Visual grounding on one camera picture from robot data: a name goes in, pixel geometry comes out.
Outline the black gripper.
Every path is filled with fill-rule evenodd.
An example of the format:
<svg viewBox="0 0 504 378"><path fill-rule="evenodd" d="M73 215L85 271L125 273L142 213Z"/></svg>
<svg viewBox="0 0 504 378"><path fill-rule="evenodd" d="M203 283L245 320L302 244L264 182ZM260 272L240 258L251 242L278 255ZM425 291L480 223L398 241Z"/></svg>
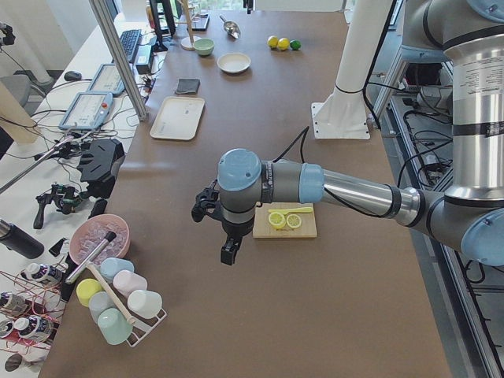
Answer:
<svg viewBox="0 0 504 378"><path fill-rule="evenodd" d="M195 197L195 204L191 209L194 222L201 222L204 216L220 221L222 228L228 235L220 250L220 262L234 265L237 253L241 247L241 238L249 234L253 228L253 220L247 222L232 222L224 216L224 207L219 200L219 191L215 188L217 179L211 182Z"/></svg>

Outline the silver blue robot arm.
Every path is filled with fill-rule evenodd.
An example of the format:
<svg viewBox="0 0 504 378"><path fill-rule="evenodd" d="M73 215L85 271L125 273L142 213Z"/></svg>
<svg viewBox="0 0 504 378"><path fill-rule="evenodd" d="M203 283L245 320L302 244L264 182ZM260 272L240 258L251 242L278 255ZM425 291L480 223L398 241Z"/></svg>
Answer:
<svg viewBox="0 0 504 378"><path fill-rule="evenodd" d="M403 44L440 51L453 64L453 181L444 192L373 183L319 165L263 161L234 149L195 199L194 221L220 221L231 265L258 203L332 202L429 235L485 265L503 263L503 4L410 1Z"/></svg>

